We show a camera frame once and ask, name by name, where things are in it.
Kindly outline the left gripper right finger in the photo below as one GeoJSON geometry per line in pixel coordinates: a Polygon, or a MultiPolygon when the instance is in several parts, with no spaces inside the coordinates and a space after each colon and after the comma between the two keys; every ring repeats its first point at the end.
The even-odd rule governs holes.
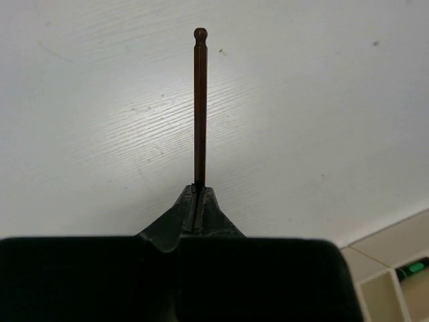
{"type": "Polygon", "coordinates": [[[341,251],[323,239],[245,237],[201,192],[176,248],[179,321],[362,321],[341,251]]]}

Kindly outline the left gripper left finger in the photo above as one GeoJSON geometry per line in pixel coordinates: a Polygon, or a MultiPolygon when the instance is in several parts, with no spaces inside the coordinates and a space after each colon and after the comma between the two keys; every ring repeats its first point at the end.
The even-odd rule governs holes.
{"type": "Polygon", "coordinates": [[[197,190],[128,236],[1,240],[2,321],[175,321],[174,251],[197,190]]]}

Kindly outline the green orange stubby screwdriver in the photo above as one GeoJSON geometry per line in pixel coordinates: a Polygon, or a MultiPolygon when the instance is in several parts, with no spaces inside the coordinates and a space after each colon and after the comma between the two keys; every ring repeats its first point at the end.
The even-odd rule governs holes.
{"type": "Polygon", "coordinates": [[[416,261],[409,262],[399,268],[395,269],[397,279],[402,282],[403,280],[425,270],[429,265],[429,258],[424,257],[416,261]]]}

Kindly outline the brown hex key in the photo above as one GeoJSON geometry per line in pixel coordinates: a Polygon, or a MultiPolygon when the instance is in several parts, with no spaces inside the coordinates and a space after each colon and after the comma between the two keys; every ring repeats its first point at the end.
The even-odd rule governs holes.
{"type": "Polygon", "coordinates": [[[207,60],[205,28],[194,31],[194,183],[201,189],[206,172],[207,60]]]}

